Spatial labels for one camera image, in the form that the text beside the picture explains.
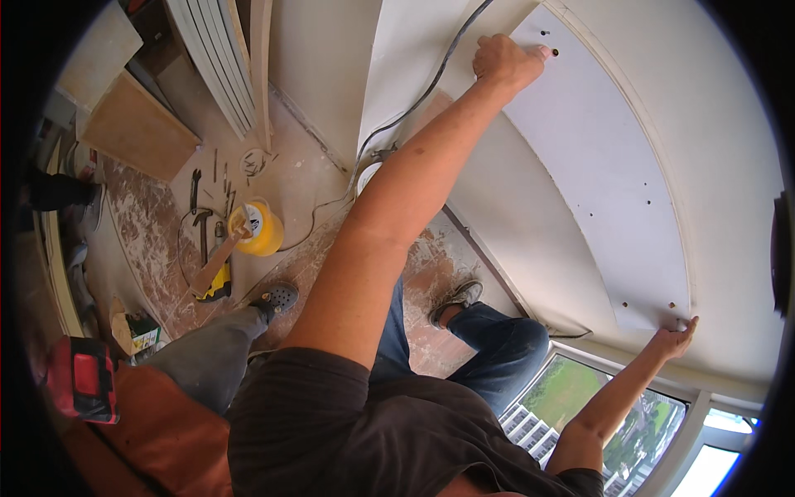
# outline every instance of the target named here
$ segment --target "glass window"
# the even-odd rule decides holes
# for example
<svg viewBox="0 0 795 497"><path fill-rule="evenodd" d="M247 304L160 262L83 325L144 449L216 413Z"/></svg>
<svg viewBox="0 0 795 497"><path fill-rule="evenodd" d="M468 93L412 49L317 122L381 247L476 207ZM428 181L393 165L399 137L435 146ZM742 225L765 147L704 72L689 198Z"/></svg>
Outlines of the glass window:
<svg viewBox="0 0 795 497"><path fill-rule="evenodd" d="M725 429L726 431L736 433L751 433L754 431L739 414L727 413L726 411L718 409L709 410L709 414L707 414L707 417L704 419L704 426Z"/></svg>
<svg viewBox="0 0 795 497"><path fill-rule="evenodd" d="M554 448L554 444L549 447L548 441L557 442L566 423L611 378L573 359L555 355L517 401L520 410L538 421L523 425L518 438L519 430L512 433L504 425L506 435L517 445L527 447L527 452L543 467ZM643 393L604 449L605 495L631 497L637 491L668 448L684 420L684 412L684 404L674 398L652 390Z"/></svg>
<svg viewBox="0 0 795 497"><path fill-rule="evenodd" d="M737 452L702 446L671 497L709 497L729 474L739 456Z"/></svg>

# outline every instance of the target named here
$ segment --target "hand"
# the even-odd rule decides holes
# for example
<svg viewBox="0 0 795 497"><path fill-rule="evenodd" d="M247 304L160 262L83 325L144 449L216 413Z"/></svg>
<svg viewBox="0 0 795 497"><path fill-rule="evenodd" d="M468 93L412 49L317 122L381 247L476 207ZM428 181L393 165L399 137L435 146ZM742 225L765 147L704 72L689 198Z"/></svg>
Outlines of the hand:
<svg viewBox="0 0 795 497"><path fill-rule="evenodd" d="M670 332L667 329L659 329L646 345L646 349L659 354L664 361L681 357L684 351L688 350L690 342L693 341L693 333L696 332L698 316L693 317L688 323L688 327L683 332Z"/></svg>
<svg viewBox="0 0 795 497"><path fill-rule="evenodd" d="M551 54L549 47L543 45L525 52L504 34L480 37L478 45L472 61L478 81L506 83L514 95L544 72L544 61Z"/></svg>

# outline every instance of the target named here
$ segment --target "dark t-shirt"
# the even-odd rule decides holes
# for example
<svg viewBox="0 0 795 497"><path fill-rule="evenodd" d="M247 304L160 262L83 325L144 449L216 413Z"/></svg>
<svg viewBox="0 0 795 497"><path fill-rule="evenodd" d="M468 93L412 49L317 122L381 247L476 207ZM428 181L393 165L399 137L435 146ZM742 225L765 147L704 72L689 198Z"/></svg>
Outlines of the dark t-shirt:
<svg viewBox="0 0 795 497"><path fill-rule="evenodd" d="M492 491L601 497L602 475L542 471L465 386L370 372L307 348L274 352L227 415L235 495L434 496L462 472Z"/></svg>

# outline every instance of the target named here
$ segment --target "yellow bucket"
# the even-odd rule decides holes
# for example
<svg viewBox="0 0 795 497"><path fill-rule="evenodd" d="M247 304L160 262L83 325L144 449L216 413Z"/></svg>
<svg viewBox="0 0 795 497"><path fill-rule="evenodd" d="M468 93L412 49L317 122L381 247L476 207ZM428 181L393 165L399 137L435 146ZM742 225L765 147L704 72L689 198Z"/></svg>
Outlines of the yellow bucket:
<svg viewBox="0 0 795 497"><path fill-rule="evenodd" d="M281 243L285 240L285 227L281 220L268 208L268 203L264 200L249 200L246 206L249 217L251 218L251 228L254 230L248 238L243 237L235 247L244 254L258 255L265 257L279 250ZM236 208L229 216L227 230L231 234L238 226L246 222L242 207Z"/></svg>

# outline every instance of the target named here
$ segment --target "orange cloth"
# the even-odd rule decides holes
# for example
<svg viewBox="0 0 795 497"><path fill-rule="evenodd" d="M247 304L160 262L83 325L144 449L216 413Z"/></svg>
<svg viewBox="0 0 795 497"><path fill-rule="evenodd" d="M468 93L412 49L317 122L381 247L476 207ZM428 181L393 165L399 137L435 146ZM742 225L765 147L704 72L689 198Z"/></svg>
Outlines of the orange cloth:
<svg viewBox="0 0 795 497"><path fill-rule="evenodd" d="M153 367L122 363L114 382L119 422L97 426L128 463L174 495L232 495L225 419ZM82 421L63 441L97 495L152 495Z"/></svg>

